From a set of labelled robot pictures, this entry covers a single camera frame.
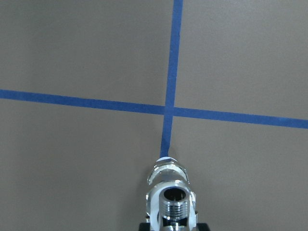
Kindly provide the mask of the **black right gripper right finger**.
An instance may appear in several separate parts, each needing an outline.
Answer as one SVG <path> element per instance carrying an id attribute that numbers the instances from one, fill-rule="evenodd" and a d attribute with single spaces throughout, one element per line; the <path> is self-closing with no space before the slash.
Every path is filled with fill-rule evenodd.
<path id="1" fill-rule="evenodd" d="M 207 223 L 197 223 L 197 231 L 210 231 L 210 228 Z"/>

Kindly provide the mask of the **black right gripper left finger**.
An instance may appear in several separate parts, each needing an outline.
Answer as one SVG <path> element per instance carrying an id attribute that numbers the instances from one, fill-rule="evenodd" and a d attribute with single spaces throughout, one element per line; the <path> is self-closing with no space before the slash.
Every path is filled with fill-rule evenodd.
<path id="1" fill-rule="evenodd" d="M 151 231 L 150 223 L 146 223 L 146 222 L 140 223 L 138 231 Z"/>

